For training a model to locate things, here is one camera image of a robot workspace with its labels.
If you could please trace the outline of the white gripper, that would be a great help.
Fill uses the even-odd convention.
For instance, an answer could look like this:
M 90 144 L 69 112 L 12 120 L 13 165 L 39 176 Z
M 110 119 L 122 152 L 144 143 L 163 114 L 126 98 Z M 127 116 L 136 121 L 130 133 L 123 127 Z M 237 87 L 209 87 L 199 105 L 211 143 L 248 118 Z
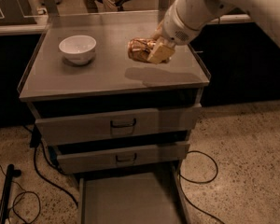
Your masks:
M 151 39 L 157 41 L 147 60 L 150 63 L 162 63 L 168 60 L 175 53 L 175 45 L 187 45 L 199 33 L 200 30 L 188 28 L 179 18 L 176 5 L 170 6 L 163 21 L 158 24 L 158 27 L 150 36 Z

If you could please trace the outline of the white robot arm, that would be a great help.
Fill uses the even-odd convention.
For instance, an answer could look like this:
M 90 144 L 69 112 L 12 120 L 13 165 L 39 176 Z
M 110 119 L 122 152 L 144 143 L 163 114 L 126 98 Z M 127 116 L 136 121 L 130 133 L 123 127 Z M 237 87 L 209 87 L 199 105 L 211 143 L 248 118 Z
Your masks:
M 175 0 L 153 38 L 156 45 L 147 60 L 161 63 L 187 45 L 204 26 L 235 8 L 241 9 L 280 48 L 280 0 Z

